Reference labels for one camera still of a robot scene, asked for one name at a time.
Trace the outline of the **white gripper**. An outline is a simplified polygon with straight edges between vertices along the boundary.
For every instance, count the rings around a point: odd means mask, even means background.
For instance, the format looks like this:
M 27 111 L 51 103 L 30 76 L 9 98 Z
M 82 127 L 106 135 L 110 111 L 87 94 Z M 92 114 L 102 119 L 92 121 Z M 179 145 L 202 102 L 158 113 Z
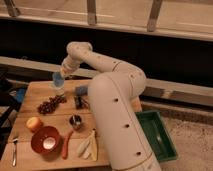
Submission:
M 70 56 L 67 56 L 60 67 L 60 74 L 63 78 L 66 76 L 71 75 L 73 72 L 75 72 L 80 67 L 80 62 L 76 59 L 71 58 Z

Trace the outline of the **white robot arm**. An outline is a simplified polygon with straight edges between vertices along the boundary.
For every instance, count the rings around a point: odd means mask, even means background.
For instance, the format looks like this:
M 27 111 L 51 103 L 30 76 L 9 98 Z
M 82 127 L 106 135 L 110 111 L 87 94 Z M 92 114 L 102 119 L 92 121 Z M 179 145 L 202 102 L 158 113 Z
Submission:
M 161 171 L 131 105 L 146 87 L 143 70 L 95 53 L 88 42 L 69 43 L 62 75 L 71 75 L 81 63 L 99 71 L 88 85 L 88 99 L 112 170 Z

